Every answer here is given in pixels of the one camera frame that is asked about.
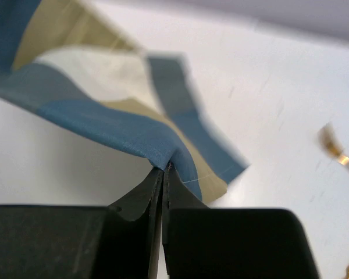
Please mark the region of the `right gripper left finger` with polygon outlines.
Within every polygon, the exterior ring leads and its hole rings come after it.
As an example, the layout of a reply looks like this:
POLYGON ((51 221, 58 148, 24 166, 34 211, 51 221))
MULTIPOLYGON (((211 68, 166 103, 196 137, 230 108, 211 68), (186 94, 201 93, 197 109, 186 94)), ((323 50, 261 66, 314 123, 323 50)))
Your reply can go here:
POLYGON ((108 206, 0 205, 0 278, 155 278, 163 171, 108 206))

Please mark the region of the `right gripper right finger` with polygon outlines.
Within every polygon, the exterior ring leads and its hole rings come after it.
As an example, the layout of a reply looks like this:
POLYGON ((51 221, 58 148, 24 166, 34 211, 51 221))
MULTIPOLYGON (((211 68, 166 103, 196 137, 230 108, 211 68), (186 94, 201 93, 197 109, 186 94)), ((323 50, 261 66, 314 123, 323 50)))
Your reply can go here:
POLYGON ((318 278, 305 231, 286 209, 211 209, 168 167, 162 243, 170 278, 318 278))

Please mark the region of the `blue beige checked placemat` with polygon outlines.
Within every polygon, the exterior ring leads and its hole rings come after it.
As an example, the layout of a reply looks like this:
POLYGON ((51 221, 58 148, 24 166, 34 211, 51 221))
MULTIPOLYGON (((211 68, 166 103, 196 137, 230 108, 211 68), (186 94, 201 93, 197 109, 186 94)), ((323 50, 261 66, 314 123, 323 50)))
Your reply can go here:
POLYGON ((203 126, 180 57, 144 53, 86 1, 0 1, 0 98, 154 167, 209 203, 246 168, 203 126))

